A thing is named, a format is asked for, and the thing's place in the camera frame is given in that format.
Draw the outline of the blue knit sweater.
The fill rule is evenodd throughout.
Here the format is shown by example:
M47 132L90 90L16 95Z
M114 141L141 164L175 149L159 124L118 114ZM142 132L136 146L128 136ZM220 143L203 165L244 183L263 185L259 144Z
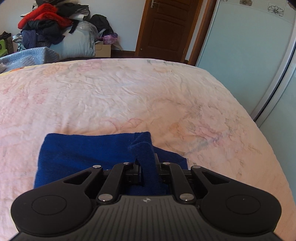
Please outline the blue knit sweater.
M34 187L49 184L93 165L112 169L114 165L138 161L144 184L133 185L130 195L157 196L166 194L166 186L158 176L155 158L187 169L186 158L152 145L150 132L118 133L102 136L46 135L38 157Z

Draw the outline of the pile of dark clothes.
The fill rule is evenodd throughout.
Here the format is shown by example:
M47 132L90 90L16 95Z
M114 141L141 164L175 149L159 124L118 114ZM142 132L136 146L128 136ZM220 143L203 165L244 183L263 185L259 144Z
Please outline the pile of dark clothes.
M72 21L70 33L73 33L78 24L87 20L90 15L89 6L79 4L79 1L35 1L31 11L35 10L42 4L51 4L55 6L59 16L69 18ZM22 37L22 45L25 49L37 47L50 47L57 45L65 38L64 30L60 28L58 23L53 20L28 21L25 26L20 29Z

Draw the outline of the pink floral bed sheet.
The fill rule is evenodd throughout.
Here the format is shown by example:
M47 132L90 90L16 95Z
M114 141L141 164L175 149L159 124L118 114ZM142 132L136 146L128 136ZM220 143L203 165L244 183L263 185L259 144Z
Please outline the pink floral bed sheet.
M276 234L295 240L295 202L255 122L209 72L151 59L92 59L1 74L1 240L16 234L12 202L32 189L48 133L148 131L152 143L274 195Z

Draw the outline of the cardboard box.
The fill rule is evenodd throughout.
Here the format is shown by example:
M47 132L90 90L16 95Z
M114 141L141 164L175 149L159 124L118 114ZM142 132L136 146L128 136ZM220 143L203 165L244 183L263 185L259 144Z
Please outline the cardboard box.
M111 45L103 43L95 44L95 57L98 58L110 58L111 57Z

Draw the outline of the purple plastic bag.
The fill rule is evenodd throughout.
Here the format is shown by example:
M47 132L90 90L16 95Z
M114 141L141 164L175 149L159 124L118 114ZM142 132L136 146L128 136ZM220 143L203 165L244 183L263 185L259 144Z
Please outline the purple plastic bag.
M104 45L113 45L118 41L118 34L112 33L109 35L105 35L102 37L102 40Z

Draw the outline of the brown wooden door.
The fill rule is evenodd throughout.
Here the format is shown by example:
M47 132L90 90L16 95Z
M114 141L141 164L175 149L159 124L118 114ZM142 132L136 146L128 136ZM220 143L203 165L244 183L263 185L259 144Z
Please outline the brown wooden door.
M145 1L135 56L195 65L218 1Z

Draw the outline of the light blue knitted blanket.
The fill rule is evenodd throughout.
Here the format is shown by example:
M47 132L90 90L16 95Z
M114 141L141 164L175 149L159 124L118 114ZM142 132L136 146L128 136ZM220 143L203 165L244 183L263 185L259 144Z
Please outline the light blue knitted blanket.
M14 69L59 62L60 56L48 47L39 47L1 57L1 73Z

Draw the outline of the light blue wardrobe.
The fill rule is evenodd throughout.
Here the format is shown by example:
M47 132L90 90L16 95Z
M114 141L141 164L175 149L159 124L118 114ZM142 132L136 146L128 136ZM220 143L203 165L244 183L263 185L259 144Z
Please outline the light blue wardrobe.
M246 109L295 189L295 7L218 1L197 67Z

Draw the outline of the red garment on pile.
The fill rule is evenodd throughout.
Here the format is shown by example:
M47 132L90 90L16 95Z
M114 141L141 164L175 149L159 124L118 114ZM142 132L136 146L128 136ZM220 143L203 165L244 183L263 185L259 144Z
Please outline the red garment on pile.
M51 4L42 4L35 10L26 14L18 23L18 28L22 29L28 21L43 21L53 20L58 23L60 28L67 28L72 25L72 21L69 18L59 16L57 14L58 9Z

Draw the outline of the black bag by wall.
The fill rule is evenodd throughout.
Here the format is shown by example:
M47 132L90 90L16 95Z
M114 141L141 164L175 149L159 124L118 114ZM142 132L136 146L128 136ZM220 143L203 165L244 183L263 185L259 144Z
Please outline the black bag by wall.
M89 22L97 28L98 32L102 36L114 34L114 31L109 21L107 20L107 17L103 15L99 15L99 14L93 15L90 18Z

